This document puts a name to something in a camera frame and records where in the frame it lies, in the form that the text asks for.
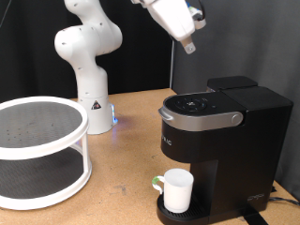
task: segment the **mesh shelf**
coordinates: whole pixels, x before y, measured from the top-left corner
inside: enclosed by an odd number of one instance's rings
[[[83,121],[74,108],[56,102],[29,102],[0,111],[0,147],[25,148],[51,143]]]
[[[0,195],[34,199],[54,194],[83,174],[83,156],[73,148],[46,157],[0,160]]]

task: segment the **coffee maker handle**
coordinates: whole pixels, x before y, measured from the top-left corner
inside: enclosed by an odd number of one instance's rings
[[[158,110],[158,113],[160,114],[160,116],[162,117],[162,119],[164,120],[168,120],[168,121],[171,121],[173,120],[173,117],[168,115],[165,111],[164,111],[164,107],[161,107],[159,110]]]
[[[159,190],[159,193],[162,194],[163,190],[159,185],[157,185],[158,181],[161,181],[162,183],[165,183],[165,178],[163,176],[156,176],[152,179],[153,188],[156,189],[156,190]]]

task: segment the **warning label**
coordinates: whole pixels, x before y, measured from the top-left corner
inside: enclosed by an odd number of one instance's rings
[[[92,110],[98,110],[98,109],[101,109],[101,106],[100,106],[100,104],[97,101],[95,101],[95,103],[94,103],[94,105],[92,107]]]

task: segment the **control button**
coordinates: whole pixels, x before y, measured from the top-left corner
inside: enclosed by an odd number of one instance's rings
[[[232,123],[234,125],[239,125],[243,120],[243,116],[240,115],[240,114],[235,114],[233,117],[232,117]]]
[[[196,108],[196,107],[189,107],[189,110],[192,111],[192,112],[196,112],[196,111],[198,111],[198,108]]]
[[[197,112],[203,110],[206,104],[198,99],[183,97],[175,101],[175,106],[181,110]]]

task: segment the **mug handle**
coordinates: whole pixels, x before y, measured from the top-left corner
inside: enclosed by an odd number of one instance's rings
[[[156,176],[152,179],[153,188],[155,188],[156,190],[159,190],[159,193],[162,194],[163,190],[159,185],[157,185],[158,181],[161,181],[162,183],[165,183],[165,178],[163,176]]]

